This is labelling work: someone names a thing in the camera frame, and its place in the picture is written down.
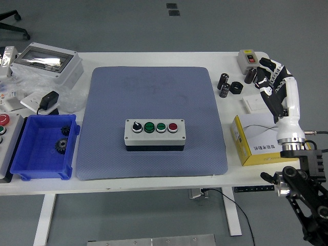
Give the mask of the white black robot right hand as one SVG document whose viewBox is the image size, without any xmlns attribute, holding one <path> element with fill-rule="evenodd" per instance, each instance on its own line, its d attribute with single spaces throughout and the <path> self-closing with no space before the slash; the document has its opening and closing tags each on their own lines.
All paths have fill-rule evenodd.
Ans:
<svg viewBox="0 0 328 246">
<path fill-rule="evenodd" d="M 299 125 L 300 105 L 297 81 L 281 63 L 261 58 L 255 87 L 278 126 L 279 145 L 301 144 L 305 134 Z"/>
</svg>

